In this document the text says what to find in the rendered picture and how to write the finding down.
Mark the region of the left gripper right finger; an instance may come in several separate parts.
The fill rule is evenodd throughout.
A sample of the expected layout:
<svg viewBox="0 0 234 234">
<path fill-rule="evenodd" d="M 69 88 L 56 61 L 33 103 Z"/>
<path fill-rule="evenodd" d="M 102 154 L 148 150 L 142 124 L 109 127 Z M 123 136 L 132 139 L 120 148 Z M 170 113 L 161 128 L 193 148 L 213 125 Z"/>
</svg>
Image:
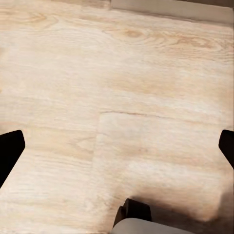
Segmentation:
<svg viewBox="0 0 234 234">
<path fill-rule="evenodd" d="M 234 169 L 234 132 L 223 130 L 218 146 Z"/>
</svg>

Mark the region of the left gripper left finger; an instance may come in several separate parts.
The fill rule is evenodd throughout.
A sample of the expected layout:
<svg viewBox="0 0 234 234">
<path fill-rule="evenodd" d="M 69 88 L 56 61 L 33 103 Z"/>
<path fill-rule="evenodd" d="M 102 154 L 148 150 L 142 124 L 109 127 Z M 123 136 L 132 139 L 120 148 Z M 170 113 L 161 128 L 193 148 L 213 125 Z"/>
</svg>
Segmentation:
<svg viewBox="0 0 234 234">
<path fill-rule="evenodd" d="M 0 188 L 25 149 L 21 130 L 0 135 Z"/>
</svg>

